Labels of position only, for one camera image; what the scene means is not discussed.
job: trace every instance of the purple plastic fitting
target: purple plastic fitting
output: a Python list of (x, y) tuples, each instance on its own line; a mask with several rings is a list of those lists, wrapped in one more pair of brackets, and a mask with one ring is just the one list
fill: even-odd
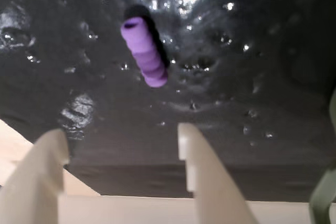
[(131, 50), (147, 85), (152, 88), (165, 85), (168, 80), (167, 70), (146, 21), (141, 17), (126, 20), (121, 27), (121, 36)]

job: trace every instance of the white plastic part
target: white plastic part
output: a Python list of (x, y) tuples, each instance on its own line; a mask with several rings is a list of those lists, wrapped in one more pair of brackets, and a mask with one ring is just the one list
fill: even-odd
[[(67, 146), (63, 133), (52, 131), (36, 142), (0, 189), (0, 223), (256, 223), (248, 205), (260, 224), (310, 223), (306, 203), (245, 203), (200, 131), (191, 124), (180, 124), (178, 136), (180, 158), (186, 160), (188, 189), (195, 199), (62, 194)], [(332, 223), (336, 223), (335, 206), (330, 215)]]
[(257, 223), (202, 133), (193, 124), (178, 126), (179, 156), (186, 163), (187, 189), (194, 193), (199, 224)]
[[(0, 185), (4, 185), (33, 144), (0, 120)], [(64, 173), (64, 190), (68, 195), (99, 196), (67, 170)]]
[(58, 195), (68, 158), (64, 133), (44, 134), (0, 190), (1, 223), (58, 224)]

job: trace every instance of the beige surface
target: beige surface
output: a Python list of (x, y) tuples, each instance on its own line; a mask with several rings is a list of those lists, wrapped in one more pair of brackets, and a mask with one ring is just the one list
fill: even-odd
[[(308, 203), (248, 201), (260, 224), (309, 224)], [(196, 224), (193, 199), (60, 196), (59, 224)], [(330, 210), (336, 223), (336, 207)]]
[[(4, 185), (13, 173), (16, 164), (22, 160), (32, 147), (32, 143), (0, 120), (0, 185)], [(69, 195), (98, 196), (82, 181), (68, 171), (64, 171), (65, 192)]]

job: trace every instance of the hole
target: hole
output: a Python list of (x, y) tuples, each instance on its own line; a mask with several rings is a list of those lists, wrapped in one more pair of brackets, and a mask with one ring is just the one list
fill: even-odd
[(127, 29), (133, 28), (133, 27), (135, 27), (135, 26), (137, 26), (136, 23), (126, 23), (126, 24), (124, 25), (124, 27), (127, 28)]

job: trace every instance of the green plastic edge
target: green plastic edge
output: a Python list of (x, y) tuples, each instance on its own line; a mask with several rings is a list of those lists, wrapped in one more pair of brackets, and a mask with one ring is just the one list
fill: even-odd
[[(329, 114), (336, 132), (336, 89), (330, 104)], [(314, 189), (309, 201), (309, 212), (312, 224), (330, 224), (329, 210), (336, 197), (336, 162), (334, 162), (322, 176)]]

